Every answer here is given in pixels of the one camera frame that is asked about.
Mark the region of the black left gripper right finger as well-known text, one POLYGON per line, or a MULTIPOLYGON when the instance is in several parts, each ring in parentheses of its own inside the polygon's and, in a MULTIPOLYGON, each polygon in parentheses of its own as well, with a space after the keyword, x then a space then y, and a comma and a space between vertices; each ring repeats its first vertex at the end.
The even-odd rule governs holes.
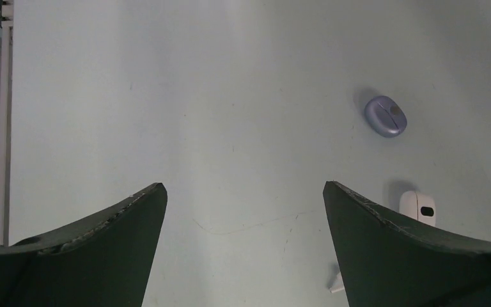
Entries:
POLYGON ((336 181, 323 199, 350 306, 491 306, 491 242, 421 223, 336 181))

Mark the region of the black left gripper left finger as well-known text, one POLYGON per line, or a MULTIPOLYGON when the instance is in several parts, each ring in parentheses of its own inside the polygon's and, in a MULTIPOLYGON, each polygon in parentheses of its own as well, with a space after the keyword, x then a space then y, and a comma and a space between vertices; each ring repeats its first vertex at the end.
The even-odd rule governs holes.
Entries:
POLYGON ((168 194, 155 183, 55 230, 0 246, 0 306, 141 306, 168 194))

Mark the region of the white earbud charging case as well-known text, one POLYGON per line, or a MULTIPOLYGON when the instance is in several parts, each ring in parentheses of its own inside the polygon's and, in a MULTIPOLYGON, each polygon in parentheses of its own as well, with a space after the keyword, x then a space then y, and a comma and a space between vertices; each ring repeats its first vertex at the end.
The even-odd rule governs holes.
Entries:
POLYGON ((399 201, 399 213, 435 227, 437 210, 432 197, 417 191, 404 192, 399 201))

